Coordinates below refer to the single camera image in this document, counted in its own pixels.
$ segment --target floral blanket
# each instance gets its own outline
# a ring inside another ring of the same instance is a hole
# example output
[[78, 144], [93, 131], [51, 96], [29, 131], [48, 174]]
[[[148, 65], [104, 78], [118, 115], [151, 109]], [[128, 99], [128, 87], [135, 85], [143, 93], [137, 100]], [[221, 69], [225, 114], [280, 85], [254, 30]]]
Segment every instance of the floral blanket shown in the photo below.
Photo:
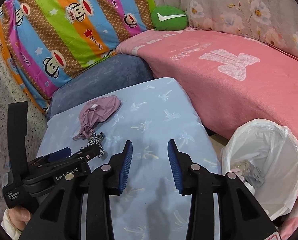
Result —
[[155, 0], [184, 10], [191, 27], [241, 35], [298, 58], [295, 0]]

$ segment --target blue velvet cushion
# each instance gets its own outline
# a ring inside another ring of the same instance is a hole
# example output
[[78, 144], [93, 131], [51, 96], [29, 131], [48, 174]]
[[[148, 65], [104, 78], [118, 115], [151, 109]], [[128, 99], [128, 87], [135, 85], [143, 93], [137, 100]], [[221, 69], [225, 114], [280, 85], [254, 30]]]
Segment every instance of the blue velvet cushion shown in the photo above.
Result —
[[151, 69], [143, 59], [118, 54], [98, 63], [59, 88], [53, 95], [47, 118], [90, 99], [152, 79]]

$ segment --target red star print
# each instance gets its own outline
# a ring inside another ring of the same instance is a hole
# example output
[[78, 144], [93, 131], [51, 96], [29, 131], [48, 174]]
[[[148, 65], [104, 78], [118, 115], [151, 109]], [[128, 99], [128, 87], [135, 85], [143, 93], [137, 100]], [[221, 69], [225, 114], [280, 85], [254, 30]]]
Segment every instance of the red star print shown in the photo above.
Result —
[[88, 38], [89, 36], [92, 36], [92, 30], [87, 29], [86, 32], [84, 33], [86, 37]]

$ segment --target plastic packaging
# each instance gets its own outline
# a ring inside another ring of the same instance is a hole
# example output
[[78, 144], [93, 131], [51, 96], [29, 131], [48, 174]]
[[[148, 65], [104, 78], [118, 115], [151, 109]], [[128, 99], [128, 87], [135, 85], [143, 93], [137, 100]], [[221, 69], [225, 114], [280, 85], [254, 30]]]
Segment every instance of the plastic packaging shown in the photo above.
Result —
[[265, 119], [239, 127], [222, 149], [222, 174], [239, 168], [271, 220], [288, 214], [298, 197], [298, 140]]

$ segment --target white sleeve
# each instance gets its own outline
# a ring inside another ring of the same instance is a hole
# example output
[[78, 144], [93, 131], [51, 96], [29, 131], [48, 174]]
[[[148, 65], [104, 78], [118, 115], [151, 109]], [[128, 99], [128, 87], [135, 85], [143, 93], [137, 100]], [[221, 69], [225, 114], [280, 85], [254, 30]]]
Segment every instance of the white sleeve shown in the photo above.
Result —
[[12, 238], [12, 240], [18, 240], [20, 237], [20, 234], [22, 233], [19, 229], [15, 228], [13, 223], [10, 221], [9, 215], [8, 215], [8, 209], [4, 212], [4, 219], [1, 222], [1, 226], [3, 229], [7, 232], [7, 234]]

